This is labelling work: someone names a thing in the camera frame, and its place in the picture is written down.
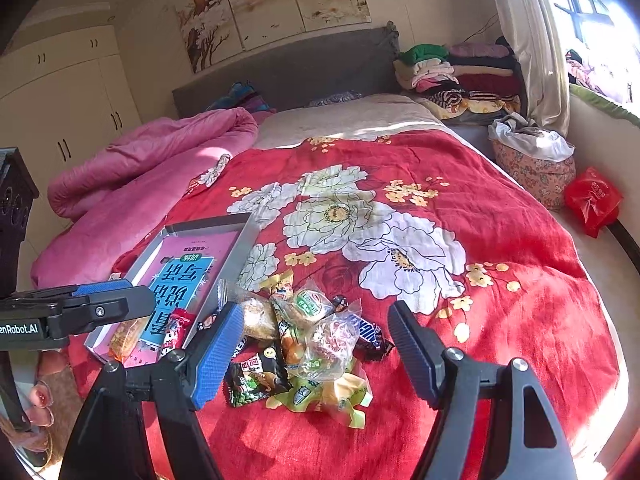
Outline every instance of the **red snack package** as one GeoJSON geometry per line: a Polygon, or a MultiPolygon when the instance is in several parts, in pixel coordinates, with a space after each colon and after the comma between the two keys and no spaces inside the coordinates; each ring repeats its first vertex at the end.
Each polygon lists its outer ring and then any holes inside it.
{"type": "Polygon", "coordinates": [[[160,349],[160,357],[164,357],[171,350],[182,347],[194,319],[196,319],[196,315],[190,314],[183,308],[176,308],[171,313],[166,324],[166,335],[160,349]]]}
{"type": "Polygon", "coordinates": [[[595,168],[587,168],[564,190],[564,202],[582,220],[584,232],[598,237],[601,227],[618,218],[621,193],[595,168]]]}

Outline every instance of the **green cloth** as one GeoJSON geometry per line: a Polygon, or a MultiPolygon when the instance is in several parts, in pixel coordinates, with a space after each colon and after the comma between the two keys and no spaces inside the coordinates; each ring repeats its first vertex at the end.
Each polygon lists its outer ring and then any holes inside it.
{"type": "Polygon", "coordinates": [[[640,118],[631,113],[626,108],[623,108],[619,104],[613,102],[611,99],[608,99],[600,94],[596,94],[596,92],[580,85],[570,84],[569,91],[581,101],[584,101],[588,105],[591,105],[594,108],[603,111],[609,117],[612,117],[614,119],[624,119],[633,124],[633,126],[640,128],[640,118]]]}
{"type": "Polygon", "coordinates": [[[447,59],[448,55],[449,51],[441,45],[422,44],[416,45],[406,52],[402,52],[400,54],[400,61],[407,66],[413,66],[419,61],[433,59],[434,57],[444,61],[447,59]]]}

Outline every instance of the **pink comforter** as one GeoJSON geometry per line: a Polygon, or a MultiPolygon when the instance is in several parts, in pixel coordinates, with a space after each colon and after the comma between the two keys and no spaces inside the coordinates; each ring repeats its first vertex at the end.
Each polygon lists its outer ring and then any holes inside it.
{"type": "Polygon", "coordinates": [[[37,288],[96,282],[180,200],[190,180],[223,155],[251,147],[258,134],[244,108],[216,110],[180,121],[144,124],[61,174],[49,203],[76,221],[31,267],[37,288]]]}

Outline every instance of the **white curtain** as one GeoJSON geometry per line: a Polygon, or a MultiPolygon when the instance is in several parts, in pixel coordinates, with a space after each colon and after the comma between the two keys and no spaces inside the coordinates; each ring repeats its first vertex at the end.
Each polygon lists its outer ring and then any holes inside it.
{"type": "Polygon", "coordinates": [[[529,117],[566,136],[569,80],[549,0],[495,0],[502,33],[527,86],[529,117]]]}

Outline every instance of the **floral storage basket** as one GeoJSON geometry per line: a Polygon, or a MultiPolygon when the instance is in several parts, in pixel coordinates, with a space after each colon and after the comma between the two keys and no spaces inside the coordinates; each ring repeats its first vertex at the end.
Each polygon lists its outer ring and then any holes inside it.
{"type": "Polygon", "coordinates": [[[495,160],[509,176],[551,211],[564,206],[564,188],[575,179],[573,155],[562,162],[540,160],[492,139],[495,160]]]}

